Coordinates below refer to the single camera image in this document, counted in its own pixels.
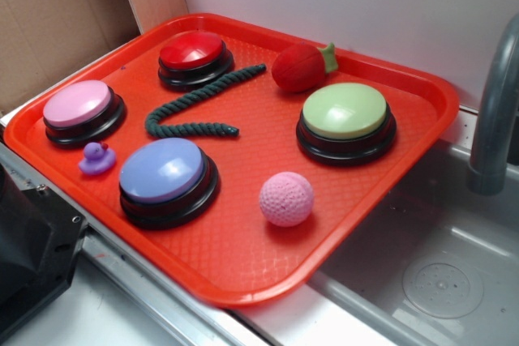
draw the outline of rope toy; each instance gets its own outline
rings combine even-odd
[[[188,109],[192,105],[207,100],[225,89],[252,79],[256,75],[265,72],[265,64],[248,66],[241,70],[236,70],[221,76],[206,86],[188,92],[180,96],[177,100],[170,101],[161,107],[154,109],[147,117],[145,122],[146,131],[157,138],[181,138],[193,135],[198,136],[217,136],[217,137],[238,137],[239,129],[226,125],[225,123],[183,123],[182,125],[159,125],[159,122],[173,114]]]

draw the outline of strawberry toy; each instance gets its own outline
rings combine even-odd
[[[272,64],[272,77],[284,91],[303,92],[322,83],[338,67],[333,43],[323,49],[300,43],[279,53]]]

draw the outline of pink button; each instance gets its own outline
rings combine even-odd
[[[110,97],[108,86],[102,81],[80,81],[52,96],[43,108],[43,117],[55,127],[78,125],[100,113]]]

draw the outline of orange tray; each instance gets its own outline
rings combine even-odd
[[[154,139],[144,130],[148,113],[176,99],[157,77],[161,47],[179,32],[215,32],[233,53],[235,69],[260,63],[267,72],[164,123],[224,122],[237,139],[193,138],[216,162],[221,193],[198,219],[165,231],[130,224],[119,205],[118,176],[127,157]],[[9,123],[7,145],[77,203],[197,297],[221,307],[254,305],[281,297],[318,268],[366,214],[439,138],[456,117],[458,98],[438,77],[337,49],[339,71],[325,84],[360,82],[381,91],[397,120],[392,149],[358,167],[315,163],[298,149],[295,126],[311,93],[284,93],[270,74],[285,47],[305,41],[218,15],[172,19],[134,39],[22,109]],[[43,108],[66,85],[105,81],[127,104],[127,119],[106,142],[118,156],[114,169],[87,177],[78,168],[82,150],[62,150],[45,137]],[[314,187],[311,216],[293,228],[263,217],[259,193],[275,173],[293,171]]]

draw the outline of purple rubber duck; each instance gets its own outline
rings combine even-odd
[[[106,172],[115,164],[115,152],[108,148],[106,143],[88,143],[83,149],[83,154],[79,169],[90,176]]]

